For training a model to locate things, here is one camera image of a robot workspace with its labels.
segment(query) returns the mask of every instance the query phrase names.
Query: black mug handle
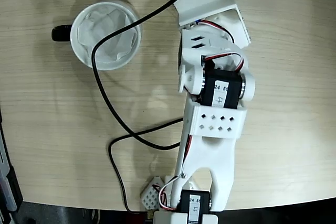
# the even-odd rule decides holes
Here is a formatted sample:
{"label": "black mug handle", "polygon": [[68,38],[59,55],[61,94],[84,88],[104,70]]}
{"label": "black mug handle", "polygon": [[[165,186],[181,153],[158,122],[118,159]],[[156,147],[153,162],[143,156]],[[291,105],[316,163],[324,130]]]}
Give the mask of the black mug handle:
{"label": "black mug handle", "polygon": [[69,42],[72,25],[56,26],[51,31],[51,38],[56,42]]}

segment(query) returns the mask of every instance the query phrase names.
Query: white tissue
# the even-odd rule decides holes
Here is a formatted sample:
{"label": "white tissue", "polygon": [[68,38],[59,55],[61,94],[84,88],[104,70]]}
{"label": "white tissue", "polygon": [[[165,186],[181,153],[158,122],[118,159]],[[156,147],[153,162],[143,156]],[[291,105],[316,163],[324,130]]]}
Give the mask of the white tissue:
{"label": "white tissue", "polygon": [[[126,13],[114,6],[98,6],[78,26],[77,39],[87,51],[88,57],[94,46],[105,36],[130,24]],[[137,38],[132,28],[106,41],[96,52],[96,61],[110,63],[131,52]]]}

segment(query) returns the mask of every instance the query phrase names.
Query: wood grain surface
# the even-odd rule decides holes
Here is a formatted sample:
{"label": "wood grain surface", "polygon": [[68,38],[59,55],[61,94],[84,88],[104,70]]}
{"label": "wood grain surface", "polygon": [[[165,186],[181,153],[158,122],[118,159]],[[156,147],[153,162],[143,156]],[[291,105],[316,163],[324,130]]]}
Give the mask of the wood grain surface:
{"label": "wood grain surface", "polygon": [[[0,105],[10,158],[24,200],[124,209],[107,144],[125,131],[108,111],[92,70],[54,26],[71,24],[102,0],[0,0]],[[124,0],[140,16],[167,0]],[[246,49],[256,95],[246,104],[227,209],[336,197],[336,0],[236,0],[252,38]],[[180,35],[173,7],[143,24],[139,53],[101,72],[105,89],[134,130],[182,116],[177,92]],[[146,137],[180,140],[178,124]],[[152,150],[133,139],[113,149],[130,207],[152,176],[173,174],[177,150]],[[198,171],[202,189],[209,173]]]}

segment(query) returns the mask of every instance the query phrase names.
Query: black floor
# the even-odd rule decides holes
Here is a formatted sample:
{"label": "black floor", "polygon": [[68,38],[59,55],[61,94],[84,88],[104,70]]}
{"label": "black floor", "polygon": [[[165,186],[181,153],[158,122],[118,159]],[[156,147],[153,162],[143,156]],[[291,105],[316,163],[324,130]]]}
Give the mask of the black floor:
{"label": "black floor", "polygon": [[[336,198],[305,204],[223,211],[217,213],[219,224],[335,224]],[[98,211],[47,206],[23,202],[15,215],[16,224],[97,224]],[[100,211],[99,224],[143,224],[146,215],[129,215],[123,211]]]}

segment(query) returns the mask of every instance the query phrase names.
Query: white mug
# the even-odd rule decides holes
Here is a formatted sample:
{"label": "white mug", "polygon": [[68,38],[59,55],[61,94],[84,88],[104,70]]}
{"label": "white mug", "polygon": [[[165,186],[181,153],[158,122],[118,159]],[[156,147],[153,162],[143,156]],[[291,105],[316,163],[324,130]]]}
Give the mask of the white mug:
{"label": "white mug", "polygon": [[[112,1],[104,1],[104,2],[98,2],[93,5],[90,5],[86,7],[84,10],[82,10],[77,17],[75,18],[75,21],[73,21],[72,25],[61,25],[53,28],[51,32],[51,38],[53,41],[56,42],[62,42],[62,41],[67,41],[71,43],[72,49],[77,56],[77,58],[87,65],[88,67],[92,68],[92,62],[91,62],[91,57],[88,57],[87,51],[78,42],[77,39],[77,32],[78,32],[78,27],[82,23],[82,21],[85,19],[85,17],[92,12],[94,9],[96,9],[98,6],[103,5],[111,5],[113,7],[116,7],[117,9],[121,10],[124,12],[130,21],[133,23],[136,20],[138,20],[138,16],[133,10],[133,8],[122,1],[118,0],[112,0]],[[117,68],[121,68],[122,66],[126,65],[128,62],[131,61],[131,59],[134,57],[136,52],[139,49],[140,42],[141,42],[141,34],[142,34],[142,29],[141,25],[138,25],[135,27],[136,32],[137,32],[137,37],[135,39],[135,42],[132,46],[132,49],[129,54],[125,55],[124,57],[114,61],[111,59],[110,62],[99,62],[96,59],[96,65],[98,70],[113,70]]]}

